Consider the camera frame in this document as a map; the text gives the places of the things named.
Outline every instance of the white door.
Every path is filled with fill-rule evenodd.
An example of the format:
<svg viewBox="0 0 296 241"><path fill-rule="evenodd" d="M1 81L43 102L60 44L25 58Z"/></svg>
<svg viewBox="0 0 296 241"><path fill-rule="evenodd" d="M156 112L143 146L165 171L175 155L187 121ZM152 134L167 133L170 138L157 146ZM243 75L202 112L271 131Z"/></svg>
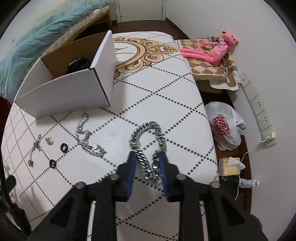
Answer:
<svg viewBox="0 0 296 241"><path fill-rule="evenodd" d="M122 22L161 20L163 0L118 0Z"/></svg>

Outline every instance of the white plastic bag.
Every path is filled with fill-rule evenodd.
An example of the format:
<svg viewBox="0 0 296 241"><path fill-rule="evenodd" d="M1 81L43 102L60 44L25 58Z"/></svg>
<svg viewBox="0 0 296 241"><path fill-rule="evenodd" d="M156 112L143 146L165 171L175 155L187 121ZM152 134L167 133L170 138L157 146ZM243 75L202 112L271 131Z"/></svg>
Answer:
<svg viewBox="0 0 296 241"><path fill-rule="evenodd" d="M244 135L244 130L238 127L245 125L242 117L223 102L210 102L205 105L205 110L218 148L221 151L237 148L241 143L240 135Z"/></svg>

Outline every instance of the teal fur blanket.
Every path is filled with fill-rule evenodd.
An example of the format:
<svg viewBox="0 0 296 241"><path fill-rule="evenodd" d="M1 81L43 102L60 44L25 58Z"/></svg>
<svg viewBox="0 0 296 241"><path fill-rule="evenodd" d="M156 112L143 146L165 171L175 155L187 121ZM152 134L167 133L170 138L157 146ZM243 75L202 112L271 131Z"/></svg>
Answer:
<svg viewBox="0 0 296 241"><path fill-rule="evenodd" d="M109 5L108 0L76 2L28 31L14 49L0 60L0 96L12 103L29 65L69 27L91 14L93 8L102 8L106 5Z"/></svg>

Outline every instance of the jewelry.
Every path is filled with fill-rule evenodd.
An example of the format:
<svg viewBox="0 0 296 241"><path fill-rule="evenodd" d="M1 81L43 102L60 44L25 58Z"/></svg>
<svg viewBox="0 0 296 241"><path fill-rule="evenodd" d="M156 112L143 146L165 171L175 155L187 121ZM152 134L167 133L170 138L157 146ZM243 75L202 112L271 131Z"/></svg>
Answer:
<svg viewBox="0 0 296 241"><path fill-rule="evenodd" d="M66 143L62 143L59 149L66 154L68 151L68 145Z"/></svg>
<svg viewBox="0 0 296 241"><path fill-rule="evenodd" d="M52 137L45 138L45 141L48 145L52 145L54 142L52 141Z"/></svg>
<svg viewBox="0 0 296 241"><path fill-rule="evenodd" d="M140 149L140 142L139 142L139 137L144 132L150 129L155 130L154 135L156 136L156 140L158 141L158 144L159 144L159 150L156 150L152 156L152 159L153 159L152 167L150 166L145 154ZM166 151L166 143L165 143L165 138L161 133L161 128L159 124L155 121L149 121L139 126L133 132L129 143L130 143L130 148L135 152L143 168L145 181L154 187L161 186L163 183L160 177L158 154L161 151L163 152Z"/></svg>
<svg viewBox="0 0 296 241"><path fill-rule="evenodd" d="M52 168L52 169L55 169L56 166L57 166L57 161L54 160L54 159L51 159L51 160L49 161L49 167Z"/></svg>
<svg viewBox="0 0 296 241"><path fill-rule="evenodd" d="M38 135L37 140L33 143L33 148L32 148L32 150L31 150L30 158L29 158L29 160L28 160L28 165L29 165L30 167L33 167L33 165L34 165L34 162L32 161L32 153L33 153L33 151L34 151L36 148L37 148L38 151L41 151L41 146L40 146L40 144L39 144L40 141L41 141L41 134Z"/></svg>
<svg viewBox="0 0 296 241"><path fill-rule="evenodd" d="M82 120L83 114L86 115L85 120ZM86 112L82 113L82 117L78 122L78 125L76 127L76 131L75 131L75 140L77 141L77 145L80 145L81 148L86 151L88 154L91 154L93 156L97 156L97 157L103 157L104 154L106 154L107 152L104 150L104 148L102 148L100 145L98 144L93 144L93 145L89 145L89 137L92 135L92 133L85 129L84 131L83 129L83 125L88 121L89 119L89 115ZM79 134L84 134L85 138L80 140L79 139Z"/></svg>

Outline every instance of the red fabric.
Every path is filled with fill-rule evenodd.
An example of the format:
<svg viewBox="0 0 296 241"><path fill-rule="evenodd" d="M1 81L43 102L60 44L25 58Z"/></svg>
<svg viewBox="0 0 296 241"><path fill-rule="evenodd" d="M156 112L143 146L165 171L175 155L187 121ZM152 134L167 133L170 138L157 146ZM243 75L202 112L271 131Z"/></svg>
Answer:
<svg viewBox="0 0 296 241"><path fill-rule="evenodd" d="M0 97L0 131L4 131L10 108L11 104L8 102L8 100Z"/></svg>

